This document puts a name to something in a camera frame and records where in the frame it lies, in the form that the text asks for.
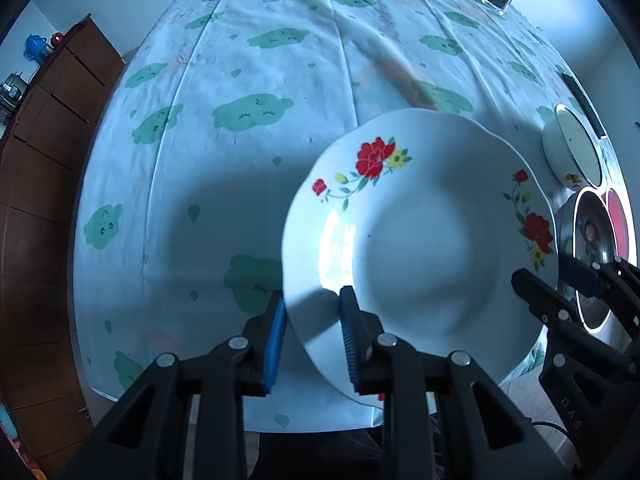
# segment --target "metal pot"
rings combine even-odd
[[[6,116],[5,124],[24,98],[27,86],[28,83],[16,73],[9,75],[4,83],[0,83],[0,110],[4,111]]]
[[[611,218],[595,189],[582,188],[556,214],[558,250],[591,265],[609,263],[617,253]],[[566,298],[575,303],[582,323],[590,333],[598,333],[611,311],[602,300],[586,298],[563,284]]]

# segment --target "table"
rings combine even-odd
[[[73,279],[91,387],[116,399],[158,353],[203,354],[263,312],[299,184],[381,113],[478,121],[519,150],[557,210],[570,192],[542,128],[559,102],[582,113],[561,70],[516,9],[481,0],[176,0],[112,95],[84,178]],[[601,149],[631,218],[608,140]],[[382,421],[329,386],[290,327],[273,393],[245,399],[244,415],[249,431]]]

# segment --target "black cable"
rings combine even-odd
[[[554,424],[552,422],[546,422],[544,420],[539,420],[537,422],[532,422],[531,425],[532,426],[548,426],[550,428],[553,428],[554,430],[559,431],[560,433],[562,433],[565,437],[567,437],[569,442],[571,442],[573,444],[573,442],[569,438],[569,434],[566,432],[565,428],[561,428],[557,424]]]

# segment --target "white bowl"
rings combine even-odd
[[[546,160],[567,188],[602,185],[602,165],[593,139],[580,119],[566,106],[558,105],[542,132]]]
[[[351,399],[336,294],[418,350],[463,349],[501,382],[542,325],[511,288],[525,267],[558,284],[555,225],[523,158],[474,121],[419,108],[379,116],[334,142],[296,194],[282,241],[293,328]]]

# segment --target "blue kettle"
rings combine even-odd
[[[43,64],[52,52],[47,40],[35,34],[31,34],[24,42],[24,57],[32,61],[35,60],[39,64]]]

